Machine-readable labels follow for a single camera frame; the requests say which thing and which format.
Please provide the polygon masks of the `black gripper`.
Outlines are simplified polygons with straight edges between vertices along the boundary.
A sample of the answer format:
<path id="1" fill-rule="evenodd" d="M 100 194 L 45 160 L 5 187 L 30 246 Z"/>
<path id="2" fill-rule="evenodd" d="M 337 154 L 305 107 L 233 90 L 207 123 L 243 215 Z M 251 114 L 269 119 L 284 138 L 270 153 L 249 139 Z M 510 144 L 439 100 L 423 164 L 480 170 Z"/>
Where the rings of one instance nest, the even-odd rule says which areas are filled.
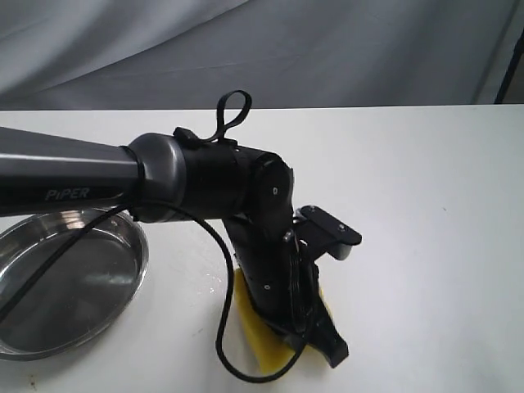
<path id="1" fill-rule="evenodd" d="M 303 337 L 322 356 L 348 356 L 318 284 L 323 214 L 303 212 L 274 238 L 244 218 L 226 219 L 224 226 L 255 315 L 286 340 Z"/>

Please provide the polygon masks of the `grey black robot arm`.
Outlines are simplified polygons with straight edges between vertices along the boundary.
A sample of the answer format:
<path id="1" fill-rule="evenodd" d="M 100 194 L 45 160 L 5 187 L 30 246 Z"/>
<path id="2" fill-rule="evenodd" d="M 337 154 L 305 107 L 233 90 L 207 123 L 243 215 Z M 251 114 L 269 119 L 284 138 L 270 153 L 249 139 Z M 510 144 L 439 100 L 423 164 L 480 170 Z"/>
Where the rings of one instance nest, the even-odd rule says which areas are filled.
<path id="1" fill-rule="evenodd" d="M 227 137 L 252 105 L 226 120 L 219 99 L 208 138 L 176 128 L 113 147 L 4 128 L 4 216 L 128 204 L 144 223 L 219 219 L 254 311 L 291 346 L 306 344 L 332 365 L 348 354 L 320 299 L 316 260 L 347 257 L 361 237 L 317 206 L 292 205 L 294 174 L 277 154 Z"/>

